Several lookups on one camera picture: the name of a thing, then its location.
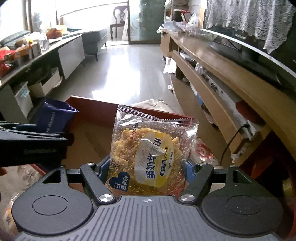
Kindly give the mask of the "yellow waffle snack bag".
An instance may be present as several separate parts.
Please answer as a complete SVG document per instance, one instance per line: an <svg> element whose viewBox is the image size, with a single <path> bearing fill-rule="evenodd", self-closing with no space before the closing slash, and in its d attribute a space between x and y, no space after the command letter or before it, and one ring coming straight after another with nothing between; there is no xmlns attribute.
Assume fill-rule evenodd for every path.
<svg viewBox="0 0 296 241"><path fill-rule="evenodd" d="M121 195L179 196L199 122L163 119L120 105L113 127L106 186Z"/></svg>

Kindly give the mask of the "glass sliding door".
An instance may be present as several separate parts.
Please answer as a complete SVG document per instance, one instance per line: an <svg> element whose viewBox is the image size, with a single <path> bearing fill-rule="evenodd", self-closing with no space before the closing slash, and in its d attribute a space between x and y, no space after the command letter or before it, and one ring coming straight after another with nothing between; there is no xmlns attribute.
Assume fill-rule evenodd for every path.
<svg viewBox="0 0 296 241"><path fill-rule="evenodd" d="M129 44L159 44L161 34L157 33L163 24L165 1L128 1Z"/></svg>

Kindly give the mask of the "dark blue wafer packet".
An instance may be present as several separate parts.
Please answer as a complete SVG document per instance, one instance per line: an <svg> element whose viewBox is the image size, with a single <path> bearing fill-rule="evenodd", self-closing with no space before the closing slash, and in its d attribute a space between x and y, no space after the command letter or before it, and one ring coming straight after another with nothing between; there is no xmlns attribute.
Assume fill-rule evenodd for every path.
<svg viewBox="0 0 296 241"><path fill-rule="evenodd" d="M64 101L46 97L36 124L40 133L62 133L77 109Z"/></svg>

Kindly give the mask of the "dark long side table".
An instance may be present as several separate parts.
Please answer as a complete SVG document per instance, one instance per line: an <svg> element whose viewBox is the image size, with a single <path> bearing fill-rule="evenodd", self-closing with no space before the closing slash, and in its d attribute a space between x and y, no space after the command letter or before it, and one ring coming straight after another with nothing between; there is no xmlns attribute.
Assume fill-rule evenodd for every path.
<svg viewBox="0 0 296 241"><path fill-rule="evenodd" d="M39 68L46 69L48 67L59 68L59 73L63 76L61 69L58 50L70 40L82 36L81 34L72 36L51 44L49 49L40 56L23 63L1 80L1 119L16 123L27 123L27 117L23 114L21 107L17 103L12 88L21 82L32 82L36 79L33 77L35 71Z"/></svg>

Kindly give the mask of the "wooden TV cabinet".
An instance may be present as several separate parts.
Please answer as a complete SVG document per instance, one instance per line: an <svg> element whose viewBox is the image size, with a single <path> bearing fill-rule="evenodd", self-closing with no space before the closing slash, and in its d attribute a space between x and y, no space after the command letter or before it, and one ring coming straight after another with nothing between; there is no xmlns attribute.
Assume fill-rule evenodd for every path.
<svg viewBox="0 0 296 241"><path fill-rule="evenodd" d="M214 154L243 164L274 132L295 155L295 102L248 70L184 33L162 30L163 56L176 63L173 93L185 114L196 117L200 138Z"/></svg>

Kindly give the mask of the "flat screen television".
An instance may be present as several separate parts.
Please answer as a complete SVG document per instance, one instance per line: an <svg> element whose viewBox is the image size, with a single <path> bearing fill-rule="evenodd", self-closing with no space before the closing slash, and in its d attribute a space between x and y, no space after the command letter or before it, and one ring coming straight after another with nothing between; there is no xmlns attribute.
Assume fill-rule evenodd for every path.
<svg viewBox="0 0 296 241"><path fill-rule="evenodd" d="M207 29L205 16L206 9L202 29L216 36L208 43L213 51L242 66L275 88L295 93L295 14L287 40L271 53L267 53L263 48L265 44L263 40L258 40L242 31L222 26Z"/></svg>

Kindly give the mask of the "red cardboard box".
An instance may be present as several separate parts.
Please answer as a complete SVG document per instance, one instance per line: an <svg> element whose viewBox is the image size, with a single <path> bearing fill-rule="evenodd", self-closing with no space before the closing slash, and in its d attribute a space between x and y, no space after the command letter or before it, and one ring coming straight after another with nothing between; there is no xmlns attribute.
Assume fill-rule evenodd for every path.
<svg viewBox="0 0 296 241"><path fill-rule="evenodd" d="M74 135L62 165L75 169L109 157L105 187L115 196L174 195L185 188L185 165L198 124L179 114L71 96Z"/></svg>

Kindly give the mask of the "wooden dining chair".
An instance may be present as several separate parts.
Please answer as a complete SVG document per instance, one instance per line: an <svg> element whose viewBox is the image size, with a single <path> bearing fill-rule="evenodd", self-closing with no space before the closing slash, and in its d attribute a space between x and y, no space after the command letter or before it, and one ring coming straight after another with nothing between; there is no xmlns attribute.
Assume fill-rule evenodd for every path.
<svg viewBox="0 0 296 241"><path fill-rule="evenodd" d="M117 38L118 27L125 26L125 10L128 6L117 6L113 10L113 17L115 19L115 23L110 25L110 37L113 41L113 29L115 29L115 37Z"/></svg>

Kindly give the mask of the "white cabinet door panel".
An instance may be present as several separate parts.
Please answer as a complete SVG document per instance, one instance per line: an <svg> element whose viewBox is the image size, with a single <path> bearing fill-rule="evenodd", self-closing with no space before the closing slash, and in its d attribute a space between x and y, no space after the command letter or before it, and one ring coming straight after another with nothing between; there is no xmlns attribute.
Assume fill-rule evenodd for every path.
<svg viewBox="0 0 296 241"><path fill-rule="evenodd" d="M58 50L63 77L68 79L78 65L84 60L82 37L70 40Z"/></svg>

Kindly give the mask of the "grey sofa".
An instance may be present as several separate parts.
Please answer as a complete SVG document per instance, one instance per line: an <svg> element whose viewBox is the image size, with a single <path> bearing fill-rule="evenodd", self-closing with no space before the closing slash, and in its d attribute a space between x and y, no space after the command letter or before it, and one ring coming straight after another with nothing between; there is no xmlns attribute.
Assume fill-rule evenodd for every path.
<svg viewBox="0 0 296 241"><path fill-rule="evenodd" d="M98 61L98 52L104 46L107 47L107 29L91 31L82 34L82 43L85 55L93 55Z"/></svg>

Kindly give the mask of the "white storage box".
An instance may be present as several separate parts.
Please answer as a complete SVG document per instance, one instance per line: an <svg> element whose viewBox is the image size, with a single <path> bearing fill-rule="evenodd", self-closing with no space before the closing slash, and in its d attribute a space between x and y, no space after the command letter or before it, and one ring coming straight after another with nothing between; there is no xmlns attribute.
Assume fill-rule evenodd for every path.
<svg viewBox="0 0 296 241"><path fill-rule="evenodd" d="M47 77L28 87L30 95L36 98L45 97L53 88L60 85L62 79L59 68L53 68Z"/></svg>

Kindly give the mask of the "white lace cover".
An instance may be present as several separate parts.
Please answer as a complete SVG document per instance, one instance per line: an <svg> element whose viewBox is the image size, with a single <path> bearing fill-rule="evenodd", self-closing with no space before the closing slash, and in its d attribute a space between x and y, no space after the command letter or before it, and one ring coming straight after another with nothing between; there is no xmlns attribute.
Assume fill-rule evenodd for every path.
<svg viewBox="0 0 296 241"><path fill-rule="evenodd" d="M267 53L287 40L295 6L290 1L208 1L206 28L229 27L265 42Z"/></svg>

